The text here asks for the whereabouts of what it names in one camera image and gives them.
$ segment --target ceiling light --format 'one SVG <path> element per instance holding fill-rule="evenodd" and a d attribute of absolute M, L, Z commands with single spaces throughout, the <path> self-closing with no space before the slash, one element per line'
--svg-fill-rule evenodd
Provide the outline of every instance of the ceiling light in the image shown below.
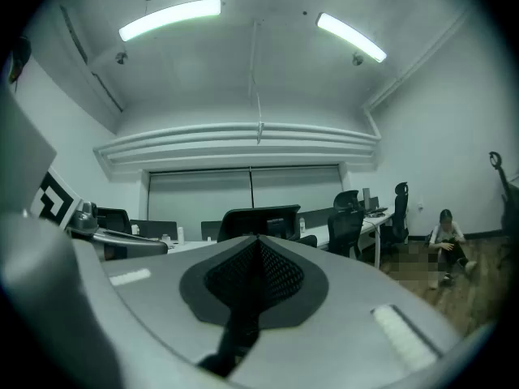
<path fill-rule="evenodd" d="M 137 19 L 135 22 L 127 24 L 124 28 L 119 29 L 119 35 L 121 35 L 121 39 L 126 42 L 142 33 L 160 28 L 166 24 L 194 19 L 196 17 L 219 15 L 220 11 L 220 0 L 200 0 L 198 2 L 179 4 L 178 6 L 156 11 L 155 13 Z"/>
<path fill-rule="evenodd" d="M 335 19 L 331 15 L 321 13 L 317 18 L 317 26 L 324 30 L 328 30 L 334 35 L 342 37 L 344 40 L 366 52 L 377 62 L 382 62 L 388 56 L 381 48 L 375 45 L 363 34 L 357 32 L 346 23 L 342 23 L 340 20 Z"/>

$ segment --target ceiling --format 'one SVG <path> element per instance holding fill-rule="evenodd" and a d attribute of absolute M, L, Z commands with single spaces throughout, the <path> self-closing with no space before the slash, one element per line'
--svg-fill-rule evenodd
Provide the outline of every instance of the ceiling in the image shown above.
<path fill-rule="evenodd" d="M 358 108 L 402 75 L 459 14 L 466 0 L 222 0 L 221 15 L 172 24 L 122 42 L 118 30 L 168 6 L 195 0 L 61 0 L 88 54 L 125 108 L 186 93 L 247 94 L 253 23 L 259 93 L 290 91 Z M 320 12 L 349 24 L 386 54 L 378 63 L 319 29 Z M 124 65 L 115 54 L 126 50 Z"/>

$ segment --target person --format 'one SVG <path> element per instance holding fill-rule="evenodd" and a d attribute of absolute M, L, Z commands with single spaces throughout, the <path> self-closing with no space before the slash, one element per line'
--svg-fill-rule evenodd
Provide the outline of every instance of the person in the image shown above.
<path fill-rule="evenodd" d="M 458 263 L 468 276 L 474 271 L 477 263 L 468 260 L 461 248 L 461 244 L 465 242 L 466 239 L 459 225 L 453 220 L 451 211 L 448 209 L 441 211 L 440 224 L 432 230 L 429 240 L 429 249 L 435 252 L 433 262 L 437 263 L 439 271 L 433 272 L 429 283 L 431 289 L 438 288 L 438 279 L 441 274 L 443 274 L 442 283 L 452 283 L 451 270 L 455 263 Z"/>

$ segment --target desk leg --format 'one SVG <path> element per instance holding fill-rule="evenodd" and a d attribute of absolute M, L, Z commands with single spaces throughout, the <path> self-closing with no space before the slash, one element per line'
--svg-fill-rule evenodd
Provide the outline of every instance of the desk leg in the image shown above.
<path fill-rule="evenodd" d="M 377 226 L 375 232 L 375 268 L 380 268 L 380 227 Z"/>

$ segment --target wooden floor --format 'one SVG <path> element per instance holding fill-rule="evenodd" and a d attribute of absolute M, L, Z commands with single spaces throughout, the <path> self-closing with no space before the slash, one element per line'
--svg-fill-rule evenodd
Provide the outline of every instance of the wooden floor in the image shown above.
<path fill-rule="evenodd" d="M 410 242 L 401 245 L 399 252 L 383 255 L 380 269 L 435 307 L 462 335 L 467 336 L 500 315 L 513 274 L 509 260 L 498 268 L 503 243 L 501 237 L 467 241 L 463 245 L 467 258 L 478 262 L 473 275 L 469 279 L 455 267 L 454 284 L 440 286 L 437 290 L 428 286 L 429 264 L 423 242 Z"/>

